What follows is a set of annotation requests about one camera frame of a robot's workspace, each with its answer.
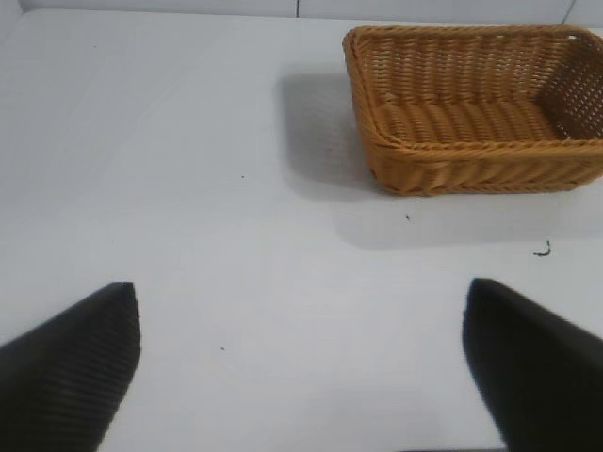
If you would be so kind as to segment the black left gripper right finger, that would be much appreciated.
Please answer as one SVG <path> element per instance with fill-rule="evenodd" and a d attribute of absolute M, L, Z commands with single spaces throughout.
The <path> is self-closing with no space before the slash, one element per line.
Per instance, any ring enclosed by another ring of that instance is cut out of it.
<path fill-rule="evenodd" d="M 463 346 L 508 450 L 601 450 L 600 338 L 500 282 L 476 279 Z"/>

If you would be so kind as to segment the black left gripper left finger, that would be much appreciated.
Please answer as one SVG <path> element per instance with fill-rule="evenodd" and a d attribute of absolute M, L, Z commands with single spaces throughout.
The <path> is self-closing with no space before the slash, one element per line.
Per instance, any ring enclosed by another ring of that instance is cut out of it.
<path fill-rule="evenodd" d="M 111 283 L 3 345 L 2 450 L 97 450 L 140 354 L 130 282 Z"/>

